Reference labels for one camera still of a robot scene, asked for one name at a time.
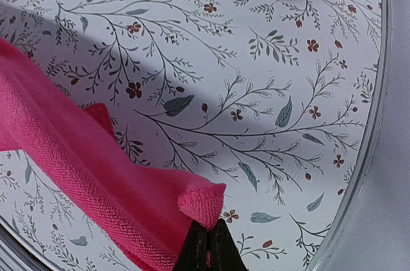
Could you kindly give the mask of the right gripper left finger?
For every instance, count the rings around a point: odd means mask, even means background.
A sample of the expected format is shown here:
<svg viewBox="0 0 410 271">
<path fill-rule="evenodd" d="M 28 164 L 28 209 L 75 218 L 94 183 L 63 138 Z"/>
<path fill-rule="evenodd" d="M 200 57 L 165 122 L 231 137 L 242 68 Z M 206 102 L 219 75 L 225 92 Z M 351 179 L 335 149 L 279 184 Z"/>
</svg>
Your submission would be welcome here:
<svg viewBox="0 0 410 271">
<path fill-rule="evenodd" d="M 173 271 L 206 271 L 208 266 L 208 232 L 193 220 Z"/>
</svg>

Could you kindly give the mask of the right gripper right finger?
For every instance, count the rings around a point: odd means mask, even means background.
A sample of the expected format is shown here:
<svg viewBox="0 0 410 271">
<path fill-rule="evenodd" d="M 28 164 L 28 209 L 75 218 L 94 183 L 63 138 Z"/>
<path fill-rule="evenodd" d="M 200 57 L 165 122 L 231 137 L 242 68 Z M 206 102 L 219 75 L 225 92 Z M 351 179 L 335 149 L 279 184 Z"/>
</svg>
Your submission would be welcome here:
<svg viewBox="0 0 410 271">
<path fill-rule="evenodd" d="M 211 271 L 246 271 L 238 249 L 234 244 L 228 226 L 219 219 L 216 226 L 208 233 L 209 258 L 207 268 Z"/>
</svg>

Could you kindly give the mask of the pink towel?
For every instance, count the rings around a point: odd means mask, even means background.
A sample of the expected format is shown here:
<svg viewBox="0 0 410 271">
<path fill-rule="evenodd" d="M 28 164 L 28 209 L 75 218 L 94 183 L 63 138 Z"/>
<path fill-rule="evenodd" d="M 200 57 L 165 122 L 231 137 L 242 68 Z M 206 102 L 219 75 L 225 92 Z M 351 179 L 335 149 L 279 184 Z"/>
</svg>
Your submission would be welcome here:
<svg viewBox="0 0 410 271">
<path fill-rule="evenodd" d="M 225 185 L 132 163 L 100 124 L 1 42 L 1 131 L 142 270 L 172 270 L 193 220 L 209 233 Z"/>
</svg>

